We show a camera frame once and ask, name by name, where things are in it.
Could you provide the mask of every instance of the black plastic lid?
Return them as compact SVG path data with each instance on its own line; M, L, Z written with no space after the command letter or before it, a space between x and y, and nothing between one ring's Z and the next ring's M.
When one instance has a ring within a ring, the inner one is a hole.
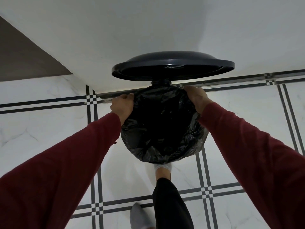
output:
M112 68L119 79L135 81L188 80L229 72L235 63L194 51L161 51L139 55Z

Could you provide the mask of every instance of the sleeve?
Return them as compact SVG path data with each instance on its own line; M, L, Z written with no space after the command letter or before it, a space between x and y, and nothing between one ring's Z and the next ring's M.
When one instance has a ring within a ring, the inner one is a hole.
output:
M1 228L65 228L120 129L119 117L109 113L6 173Z
M305 228L305 157L217 103L199 120L271 228Z

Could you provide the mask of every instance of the black pants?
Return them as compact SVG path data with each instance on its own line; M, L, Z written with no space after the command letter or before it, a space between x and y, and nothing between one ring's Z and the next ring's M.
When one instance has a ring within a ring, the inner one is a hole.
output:
M157 229L194 228L191 215L177 188L166 178L160 178L152 194Z

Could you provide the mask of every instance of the hand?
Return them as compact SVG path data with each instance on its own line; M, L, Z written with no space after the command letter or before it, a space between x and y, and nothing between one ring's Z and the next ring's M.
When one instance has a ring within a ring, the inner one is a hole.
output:
M201 114L204 108L209 104L213 103L208 98L208 95L202 88L196 88L194 86L184 86L183 89L187 92L189 99L195 105L196 111Z
M111 112L119 116L121 125L124 124L125 120L132 113L134 97L135 95L130 93L129 95L123 94L112 99Z

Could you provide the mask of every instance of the plastic bag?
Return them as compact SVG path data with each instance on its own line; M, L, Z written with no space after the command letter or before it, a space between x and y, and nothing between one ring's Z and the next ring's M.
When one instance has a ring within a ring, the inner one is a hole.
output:
M208 131L185 90L151 86L135 93L121 137L143 162L166 164L200 152Z

